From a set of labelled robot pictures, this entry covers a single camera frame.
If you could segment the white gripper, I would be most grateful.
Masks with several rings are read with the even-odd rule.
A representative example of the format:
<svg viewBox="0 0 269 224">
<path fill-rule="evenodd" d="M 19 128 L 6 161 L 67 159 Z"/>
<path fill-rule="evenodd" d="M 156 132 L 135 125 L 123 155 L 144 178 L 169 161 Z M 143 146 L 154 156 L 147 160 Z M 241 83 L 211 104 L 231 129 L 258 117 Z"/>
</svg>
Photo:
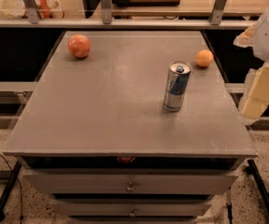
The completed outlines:
<svg viewBox="0 0 269 224">
<path fill-rule="evenodd" d="M 234 40 L 240 48 L 253 46 L 254 56 L 269 62 L 269 7 L 257 20 Z M 244 94 L 238 110 L 245 119 L 258 119 L 269 106 L 269 63 L 258 70 L 250 69 L 245 79 Z"/>
</svg>

